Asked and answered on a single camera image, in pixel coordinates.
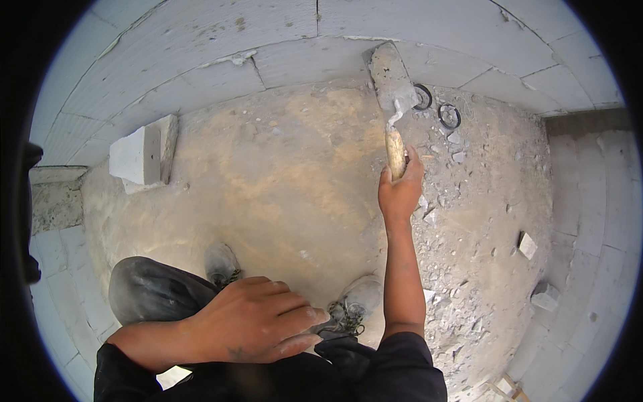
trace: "white block wall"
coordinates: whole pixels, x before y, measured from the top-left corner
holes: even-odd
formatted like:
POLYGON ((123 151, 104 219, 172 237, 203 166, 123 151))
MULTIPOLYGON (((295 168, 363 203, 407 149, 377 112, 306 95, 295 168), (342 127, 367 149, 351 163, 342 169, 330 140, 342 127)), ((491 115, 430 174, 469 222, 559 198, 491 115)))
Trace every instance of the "white block wall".
POLYGON ((629 131, 550 137, 557 311, 536 313, 507 373, 532 402, 583 400, 627 317, 641 258, 640 161, 629 131))
POLYGON ((37 100, 41 165, 95 165, 170 113, 278 87, 367 78, 361 53, 393 39, 416 82, 543 116, 622 105, 600 50, 562 0, 99 0, 37 100), (256 50, 242 66, 221 61, 256 50))
POLYGON ((120 324, 101 294, 83 226, 38 233, 29 251, 42 271, 31 292, 43 342, 73 395, 90 402, 96 352, 120 324))

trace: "forearm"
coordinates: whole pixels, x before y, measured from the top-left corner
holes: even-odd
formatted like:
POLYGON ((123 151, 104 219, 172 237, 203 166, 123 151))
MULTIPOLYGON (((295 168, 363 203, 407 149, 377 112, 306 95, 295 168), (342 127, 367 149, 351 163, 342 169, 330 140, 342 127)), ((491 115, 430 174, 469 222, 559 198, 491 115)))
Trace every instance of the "forearm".
POLYGON ((398 332, 414 332, 424 337, 426 303, 417 267, 409 221, 387 223, 388 256, 384 280, 382 339, 398 332))
POLYGON ((185 339, 184 322, 141 322, 120 328, 106 343, 119 348, 139 366, 160 373, 182 363, 193 363, 185 339))

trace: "trowel blade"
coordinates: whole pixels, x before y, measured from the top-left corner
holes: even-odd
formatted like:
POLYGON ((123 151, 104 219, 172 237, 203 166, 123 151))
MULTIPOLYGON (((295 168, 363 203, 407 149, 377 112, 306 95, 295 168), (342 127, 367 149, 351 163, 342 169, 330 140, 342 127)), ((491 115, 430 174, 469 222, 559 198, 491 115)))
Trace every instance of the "trowel blade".
POLYGON ((399 100, 402 112, 419 103, 411 78, 393 42, 382 43, 367 50, 362 57, 367 62, 375 85, 379 106, 388 114, 386 118, 395 113, 395 99, 399 100))

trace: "work boot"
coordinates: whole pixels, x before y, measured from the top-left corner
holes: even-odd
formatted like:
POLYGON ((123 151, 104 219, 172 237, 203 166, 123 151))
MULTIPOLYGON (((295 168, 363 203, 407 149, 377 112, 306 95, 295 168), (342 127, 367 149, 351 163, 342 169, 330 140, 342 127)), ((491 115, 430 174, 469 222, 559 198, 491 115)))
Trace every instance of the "work boot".
POLYGON ((206 278, 219 291, 239 279, 241 274, 237 257, 230 247, 221 242, 214 243, 205 250, 203 263, 206 278))
POLYGON ((324 340, 343 336, 359 336, 382 301, 382 284, 375 275, 364 275, 344 288, 336 302, 329 304, 331 319, 313 327, 312 332, 324 340))

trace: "black pants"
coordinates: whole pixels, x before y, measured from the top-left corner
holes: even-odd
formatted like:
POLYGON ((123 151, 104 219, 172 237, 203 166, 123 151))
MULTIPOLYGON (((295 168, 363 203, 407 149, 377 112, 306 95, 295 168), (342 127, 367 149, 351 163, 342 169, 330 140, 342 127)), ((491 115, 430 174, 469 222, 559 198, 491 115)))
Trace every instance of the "black pants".
MULTIPOLYGON (((178 321, 196 314, 219 293, 207 280, 145 257, 121 260, 109 282, 109 304, 122 325, 178 321)), ((362 378, 375 349, 355 336, 322 331, 315 352, 348 381, 362 378)), ((198 369, 192 365, 190 370, 198 369)))

